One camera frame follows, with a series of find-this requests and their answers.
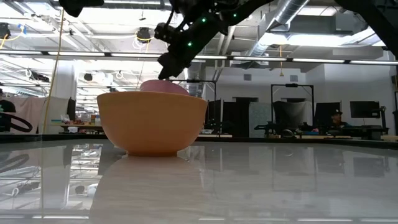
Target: orange bowl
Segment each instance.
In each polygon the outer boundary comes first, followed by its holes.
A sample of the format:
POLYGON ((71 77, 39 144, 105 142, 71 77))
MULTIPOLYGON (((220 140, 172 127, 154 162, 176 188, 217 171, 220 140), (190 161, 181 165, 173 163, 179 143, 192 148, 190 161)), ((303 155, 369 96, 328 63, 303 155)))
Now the orange bowl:
POLYGON ((198 137, 207 107, 200 98, 145 91, 105 93, 97 100, 106 136, 132 156, 176 156, 198 137))

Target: pink object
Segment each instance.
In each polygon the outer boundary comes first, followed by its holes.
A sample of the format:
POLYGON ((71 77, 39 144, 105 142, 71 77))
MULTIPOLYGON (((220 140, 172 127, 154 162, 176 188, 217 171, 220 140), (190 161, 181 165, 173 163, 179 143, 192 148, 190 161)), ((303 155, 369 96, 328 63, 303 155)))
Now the pink object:
POLYGON ((177 84, 164 80, 149 80, 141 84, 141 91, 153 91, 161 93, 175 93, 189 96, 189 93, 184 88, 177 84))

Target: cap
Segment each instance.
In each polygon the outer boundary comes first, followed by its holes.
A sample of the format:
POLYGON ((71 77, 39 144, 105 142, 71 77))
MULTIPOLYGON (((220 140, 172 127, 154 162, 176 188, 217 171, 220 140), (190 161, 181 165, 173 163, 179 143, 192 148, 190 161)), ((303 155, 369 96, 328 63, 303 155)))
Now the cap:
POLYGON ((334 116, 334 115, 336 115, 336 114, 340 114, 340 115, 342 115, 343 114, 343 112, 341 112, 340 110, 334 110, 333 112, 332 112, 332 116, 334 116))

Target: ceiling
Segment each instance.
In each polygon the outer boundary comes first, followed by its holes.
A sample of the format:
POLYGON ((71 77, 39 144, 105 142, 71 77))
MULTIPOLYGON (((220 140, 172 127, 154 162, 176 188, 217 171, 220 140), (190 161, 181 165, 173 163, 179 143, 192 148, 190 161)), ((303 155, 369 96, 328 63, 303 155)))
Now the ceiling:
MULTIPOLYGON (((149 27, 153 30, 159 22, 165 22, 170 14, 168 10, 148 9, 148 5, 138 4, 110 4, 104 7, 85 8, 79 18, 65 16, 63 24, 62 51, 73 52, 148 52, 163 53, 167 51, 167 45, 157 39, 152 39, 149 44, 138 44, 135 33, 140 27, 149 27)), ((261 18, 276 9, 277 1, 260 7, 253 12, 252 16, 236 26, 233 39, 226 46, 227 54, 232 52, 245 52, 256 43, 258 37, 257 28, 261 18)), ((305 8, 300 11, 301 16, 333 16, 341 8, 334 1, 311 0, 305 8)), ((13 41, 5 42, 3 50, 58 50, 58 37, 60 27, 60 6, 57 1, 51 0, 25 0, 5 1, 0 0, 0 22, 9 23, 11 38, 21 35, 19 24, 26 27, 25 34, 13 41)), ((174 15, 172 25, 182 21, 180 14, 174 15)), ((281 45, 269 47, 267 54, 274 57, 311 57, 311 58, 341 58, 350 57, 357 59, 376 59, 382 52, 380 47, 372 47, 371 44, 379 42, 378 37, 373 35, 367 47, 358 47, 355 54, 352 49, 339 49, 333 47, 311 47, 298 45, 281 45)), ((203 54, 215 54, 220 41, 220 34, 209 42, 203 49, 203 54)), ((156 79, 161 71, 157 62, 131 62, 131 61, 104 61, 104 60, 79 60, 80 79, 82 85, 101 85, 97 82, 84 81, 85 73, 104 72, 113 76, 113 82, 120 86, 139 86, 140 83, 156 79)), ((301 69, 306 72, 317 66, 308 63, 287 63, 286 68, 301 69)), ((279 68, 280 63, 270 63, 268 68, 279 68)), ((0 58, 0 82, 2 83, 37 83, 29 80, 26 69, 39 72, 51 78, 53 60, 41 58, 0 58)), ((46 88, 19 88, 18 93, 43 95, 46 88)), ((80 91, 78 95, 95 96, 107 92, 107 89, 80 91)))

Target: person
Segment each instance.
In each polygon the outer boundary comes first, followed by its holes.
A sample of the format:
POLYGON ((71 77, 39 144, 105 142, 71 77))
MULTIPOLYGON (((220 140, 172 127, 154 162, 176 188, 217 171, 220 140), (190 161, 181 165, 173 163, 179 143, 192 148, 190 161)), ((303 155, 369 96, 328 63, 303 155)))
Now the person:
POLYGON ((343 114, 343 112, 341 112, 340 110, 335 110, 332 115, 331 115, 331 126, 333 128, 345 128, 345 127, 350 127, 351 125, 349 125, 347 122, 343 122, 341 120, 341 115, 343 114))
MULTIPOLYGON (((0 113, 8 113, 12 114, 15 113, 15 105, 8 101, 3 99, 3 92, 2 89, 0 89, 0 113)), ((0 132, 9 132, 11 129, 11 118, 10 117, 5 117, 0 115, 0 132)))

